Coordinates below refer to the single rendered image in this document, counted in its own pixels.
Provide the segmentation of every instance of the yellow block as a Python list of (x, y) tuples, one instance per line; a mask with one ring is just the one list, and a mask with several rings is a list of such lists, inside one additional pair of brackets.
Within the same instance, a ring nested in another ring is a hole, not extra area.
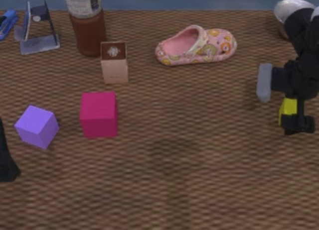
[(297, 114), (297, 99), (284, 98), (279, 109), (278, 123), (281, 125), (282, 115), (296, 115)]

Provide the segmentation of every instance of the blue tape dispenser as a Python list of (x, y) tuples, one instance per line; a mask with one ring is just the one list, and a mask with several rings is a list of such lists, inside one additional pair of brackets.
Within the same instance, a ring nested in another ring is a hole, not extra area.
[(4, 40), (14, 24), (18, 21), (18, 15), (15, 10), (7, 10), (2, 16), (0, 16), (0, 41)]

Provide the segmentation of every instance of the bottle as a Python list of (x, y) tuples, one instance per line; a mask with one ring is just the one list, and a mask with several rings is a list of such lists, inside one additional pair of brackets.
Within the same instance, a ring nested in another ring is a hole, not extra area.
[(101, 42), (107, 40), (101, 0), (65, 1), (79, 53), (88, 57), (100, 56)]

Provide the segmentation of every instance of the brown box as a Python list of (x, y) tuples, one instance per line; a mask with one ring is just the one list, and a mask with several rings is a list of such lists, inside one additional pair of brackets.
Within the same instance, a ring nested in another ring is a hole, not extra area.
[(101, 42), (101, 66), (105, 84), (129, 82), (125, 42)]

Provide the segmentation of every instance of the cube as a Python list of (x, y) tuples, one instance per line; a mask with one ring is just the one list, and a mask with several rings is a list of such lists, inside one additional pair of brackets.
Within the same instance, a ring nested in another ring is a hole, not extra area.
[(80, 122), (86, 138), (117, 136), (117, 118), (115, 92), (82, 94)]
[(22, 141), (46, 149), (59, 130), (54, 113), (30, 105), (14, 125)]

